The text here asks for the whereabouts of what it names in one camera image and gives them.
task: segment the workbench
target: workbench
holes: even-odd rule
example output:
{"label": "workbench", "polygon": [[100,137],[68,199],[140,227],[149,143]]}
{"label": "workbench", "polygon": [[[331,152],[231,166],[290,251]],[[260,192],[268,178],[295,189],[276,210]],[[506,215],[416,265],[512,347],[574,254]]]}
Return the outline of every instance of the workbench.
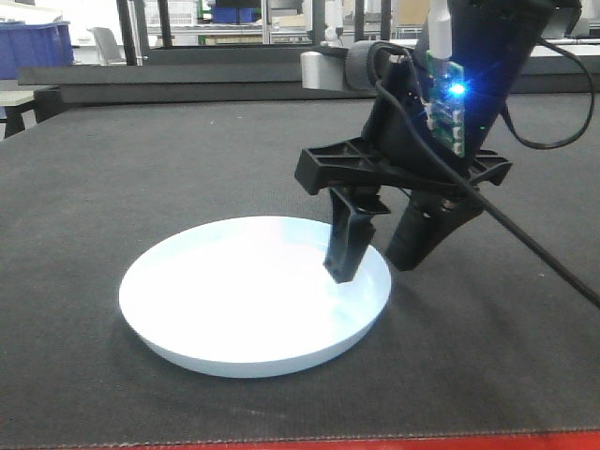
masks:
{"label": "workbench", "polygon": [[[512,100],[519,129],[544,140],[573,132],[586,102]],[[416,270],[391,268],[390,301],[372,330],[319,367],[210,377],[164,361],[128,328],[120,281],[163,239],[243,216],[330,221],[327,193],[306,194],[296,161],[303,147],[358,136],[370,106],[79,108],[0,142],[0,448],[559,431],[587,431],[589,446],[578,449],[597,448],[600,311],[487,215]],[[515,166],[503,186],[483,186],[597,291],[599,140],[594,119],[576,144],[539,152],[498,124],[486,148]],[[382,200],[393,214],[374,220],[381,251],[407,203],[392,188]],[[387,442],[379,448],[416,448]],[[339,448],[374,448],[362,445]],[[420,448],[441,448],[428,445]]]}

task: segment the robotic arm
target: robotic arm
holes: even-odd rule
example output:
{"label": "robotic arm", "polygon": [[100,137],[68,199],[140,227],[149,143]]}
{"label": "robotic arm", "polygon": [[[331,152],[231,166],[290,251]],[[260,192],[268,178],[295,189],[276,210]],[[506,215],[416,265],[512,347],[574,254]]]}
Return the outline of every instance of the robotic arm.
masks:
{"label": "robotic arm", "polygon": [[353,279],[375,233],[370,220],[389,213],[378,195],[381,186],[412,191],[386,250],[399,270],[417,267],[484,211],[464,182],[498,186],[510,170],[509,161],[481,147],[533,47],[565,3],[580,12],[578,0],[433,0],[413,51],[372,41],[341,56],[338,49],[346,83],[354,89],[375,85],[379,95],[360,137],[303,150],[295,172],[311,195],[330,188],[333,225],[324,265],[336,282]]}

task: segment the white plate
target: white plate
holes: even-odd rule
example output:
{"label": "white plate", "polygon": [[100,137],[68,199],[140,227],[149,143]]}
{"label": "white plate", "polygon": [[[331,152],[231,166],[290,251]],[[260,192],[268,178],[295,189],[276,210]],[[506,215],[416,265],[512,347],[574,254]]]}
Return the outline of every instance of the white plate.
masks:
{"label": "white plate", "polygon": [[369,247],[354,281],[323,268],[330,226],[242,217],[180,232],[131,265],[125,319],[156,353],[210,375],[269,377],[350,349],[382,311],[387,264]]}

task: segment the chair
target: chair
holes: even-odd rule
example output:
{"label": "chair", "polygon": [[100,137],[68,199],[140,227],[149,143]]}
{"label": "chair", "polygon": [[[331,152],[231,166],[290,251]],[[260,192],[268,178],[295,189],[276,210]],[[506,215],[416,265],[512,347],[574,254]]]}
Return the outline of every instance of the chair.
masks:
{"label": "chair", "polygon": [[124,66],[127,60],[121,55],[114,34],[109,28],[94,27],[88,31],[94,35],[97,55],[102,66]]}

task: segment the black cable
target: black cable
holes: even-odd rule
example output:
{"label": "black cable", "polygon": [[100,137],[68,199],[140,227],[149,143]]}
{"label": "black cable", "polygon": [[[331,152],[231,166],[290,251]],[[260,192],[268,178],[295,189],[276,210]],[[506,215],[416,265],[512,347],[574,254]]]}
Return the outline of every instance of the black cable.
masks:
{"label": "black cable", "polygon": [[464,189],[464,191],[472,199],[478,201],[493,218],[495,218],[506,230],[512,233],[527,248],[533,251],[533,253],[535,253],[544,263],[554,270],[562,279],[569,283],[581,295],[587,298],[593,305],[595,305],[597,308],[600,308],[600,295],[594,292],[592,288],[581,281],[545,248],[543,248],[533,238],[521,230],[520,227],[510,219],[510,217],[498,209],[492,202],[490,202],[476,188],[474,188],[469,181],[465,180],[458,172],[454,171],[435,153],[435,151],[428,145],[427,142],[425,142],[418,130],[414,127],[411,117],[408,115],[402,104],[396,99],[396,97],[394,97],[392,93],[383,87],[381,80],[378,80],[375,83],[375,89],[379,95],[382,96],[382,98],[388,101],[400,113],[407,128],[411,132],[412,137],[421,146],[425,155],[436,166],[438,166],[438,168],[443,171],[448,178],[450,178],[450,180]]}
{"label": "black cable", "polygon": [[513,119],[511,118],[510,112],[508,111],[507,104],[504,104],[502,111],[501,111],[501,116],[502,116],[502,119],[504,119],[504,123],[508,127],[509,131],[513,134],[513,136],[515,136],[515,139],[517,139],[517,141],[519,141],[526,147],[534,148],[536,150],[554,150],[556,148],[565,147],[566,145],[569,145],[570,143],[574,143],[581,136],[583,136],[583,134],[587,131],[587,129],[590,126],[590,123],[592,121],[593,111],[595,108],[596,87],[595,87],[595,83],[593,81],[592,74],[585,67],[583,62],[575,54],[572,54],[571,52],[568,52],[567,50],[562,49],[561,47],[558,47],[544,39],[540,39],[539,44],[543,45],[544,47],[546,47],[548,49],[551,49],[552,51],[554,51],[558,54],[561,54],[562,56],[566,56],[570,60],[574,61],[583,70],[583,73],[585,74],[587,81],[588,81],[588,85],[590,87],[590,109],[588,110],[588,115],[586,117],[586,120],[585,120],[583,126],[577,133],[575,133],[570,138],[563,139],[563,140],[557,141],[557,142],[540,143],[540,142],[528,141],[527,139],[524,139],[518,135],[517,130],[515,129],[515,125],[513,124]]}

